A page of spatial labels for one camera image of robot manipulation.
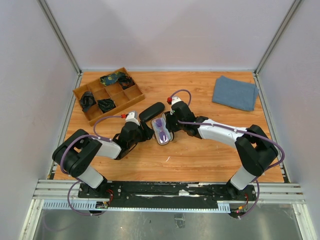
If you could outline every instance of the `wire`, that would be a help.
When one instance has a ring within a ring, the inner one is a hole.
[[[80,183],[80,181],[76,181],[74,184],[72,184],[72,186],[70,187],[69,191],[68,191],[68,194],[66,196],[66,200],[68,202],[68,205],[69,207],[71,208],[72,211],[74,211],[75,213],[77,214],[80,214],[82,216],[87,216],[87,217],[90,217],[90,216],[100,216],[102,214],[104,214],[106,211],[103,211],[101,213],[84,213],[84,212],[80,212],[78,210],[76,210],[72,205],[71,205],[71,202],[70,202],[70,193],[71,193],[71,190],[74,188],[75,185],[77,185],[78,183]],[[107,190],[108,193],[110,193],[110,199],[109,199],[109,205],[111,203],[111,201],[114,199],[114,192],[110,189]]]
[[[179,89],[179,90],[175,91],[174,93],[172,93],[170,98],[172,98],[175,94],[177,94],[179,92],[187,92],[189,94],[189,102],[188,102],[188,106],[189,106],[190,103],[191,103],[191,100],[192,100],[192,96],[191,96],[191,92],[189,90],[187,90],[187,89]]]
[[[102,122],[102,121],[104,121],[104,120],[106,120],[106,119],[111,119],[111,118],[123,118],[123,116],[105,116],[105,117],[99,119],[98,121],[96,121],[95,124],[93,125],[93,132],[94,132],[94,134],[97,135],[98,137],[100,137],[101,140],[106,141],[106,142],[111,142],[112,139],[109,138],[109,137],[104,137],[104,136],[99,135],[99,134],[96,132],[96,127],[97,127],[97,124],[98,124],[98,123],[100,123],[100,122]]]
[[[271,140],[271,139],[269,139],[267,137],[261,136],[259,134],[248,132],[248,131],[243,131],[243,130],[240,130],[240,129],[237,129],[237,128],[233,128],[233,127],[230,127],[230,126],[225,126],[225,125],[217,124],[217,123],[188,122],[188,121],[180,121],[180,120],[178,120],[178,122],[180,124],[200,125],[200,126],[213,126],[213,127],[219,127],[219,128],[223,128],[223,129],[228,129],[230,131],[238,132],[238,133],[241,133],[241,134],[247,134],[247,135],[250,135],[250,136],[265,140],[265,141],[275,145],[281,152],[281,159],[278,162],[276,162],[276,163],[270,165],[269,167],[267,167],[266,171],[271,169],[271,168],[273,168],[273,167],[275,167],[275,166],[277,166],[277,165],[279,165],[279,164],[281,164],[285,160],[285,156],[286,155],[285,155],[284,149],[278,143],[276,143],[275,141],[273,141],[273,140]],[[259,195],[260,195],[260,187],[259,187],[259,182],[258,182],[258,176],[255,177],[252,180],[252,182],[254,182],[254,181],[256,182],[256,186],[257,186],[256,200],[255,200],[254,204],[252,205],[252,207],[246,213],[244,213],[243,215],[239,216],[240,219],[242,219],[244,216],[248,215],[258,203]]]
[[[257,205],[258,200],[259,200],[259,196],[260,196],[260,186],[259,186],[259,182],[256,179],[256,200],[254,201],[253,205],[250,207],[250,209],[248,211],[246,211],[244,214],[242,214],[241,216],[238,216],[239,219],[242,219],[243,217],[245,217],[246,215],[248,215],[253,209],[254,207]]]
[[[247,135],[250,135],[250,136],[253,136],[253,137],[256,137],[256,138],[259,138],[259,139],[262,139],[262,140],[265,140],[273,145],[275,145],[281,152],[281,158],[278,162],[270,165],[267,169],[271,169],[279,164],[281,164],[284,160],[285,160],[285,151],[284,149],[278,144],[276,143],[275,141],[267,138],[267,137],[264,137],[264,136],[261,136],[259,134],[256,134],[256,133],[253,133],[253,132],[249,132],[249,131],[243,131],[243,130],[240,130],[240,129],[237,129],[237,128],[233,128],[233,127],[230,127],[230,126],[225,126],[225,125],[222,125],[222,124],[217,124],[217,123],[208,123],[208,122],[188,122],[188,121],[180,121],[178,120],[178,122],[180,124],[189,124],[189,125],[200,125],[200,126],[213,126],[213,127],[219,127],[219,128],[223,128],[223,129],[228,129],[230,131],[233,131],[233,132],[238,132],[238,133],[241,133],[241,134],[247,134]]]
[[[65,159],[66,159],[66,156],[67,156],[67,153],[70,151],[71,148],[74,147],[74,145],[81,139],[84,139],[84,138],[93,138],[93,139],[99,139],[98,136],[95,136],[95,135],[90,135],[90,134],[86,134],[86,135],[82,135],[82,136],[79,136],[77,137],[67,148],[66,150],[64,151],[62,157],[61,157],[61,161],[60,161],[60,170],[61,172],[63,172],[64,174],[69,174],[65,171],[64,169],[64,163],[65,163]]]

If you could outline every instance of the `metal floor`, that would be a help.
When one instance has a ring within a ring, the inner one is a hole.
[[[33,240],[302,240],[290,204],[259,204],[242,220],[226,213],[108,211],[99,217],[42,210]],[[45,229],[46,225],[59,232]]]

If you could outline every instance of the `black mounting plate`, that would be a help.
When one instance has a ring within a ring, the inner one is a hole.
[[[113,181],[108,182],[114,197],[112,207],[120,208],[177,208],[177,209],[212,209],[218,206],[217,201],[256,200],[255,188],[248,185],[237,199],[232,199],[225,191],[225,184],[202,184],[199,182],[145,182]],[[92,189],[81,184],[79,198],[109,198],[106,192],[96,197]]]

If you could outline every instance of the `red connector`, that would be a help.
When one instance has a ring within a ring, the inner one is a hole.
[[[166,100],[166,102],[171,105],[171,103],[172,103],[172,97],[168,97],[168,99]]]

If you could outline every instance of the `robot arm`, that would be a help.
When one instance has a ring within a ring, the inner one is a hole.
[[[146,123],[138,121],[137,112],[132,111],[125,116],[121,132],[117,133],[112,141],[104,141],[99,137],[79,139],[88,135],[86,131],[79,129],[54,151],[52,159],[60,165],[65,151],[70,148],[64,158],[63,169],[72,177],[89,185],[99,195],[106,192],[103,186],[107,180],[90,166],[93,158],[103,156],[120,160],[138,143],[151,139],[153,134],[154,131]]]
[[[168,102],[171,104],[171,110],[164,115],[166,127],[170,132],[184,130],[189,136],[215,140],[237,149],[242,166],[226,184],[226,190],[233,198],[236,198],[249,183],[261,176],[278,156],[278,151],[273,144],[244,134],[250,132],[268,138],[257,125],[249,128],[234,127],[204,116],[195,117],[189,106],[177,96]]]

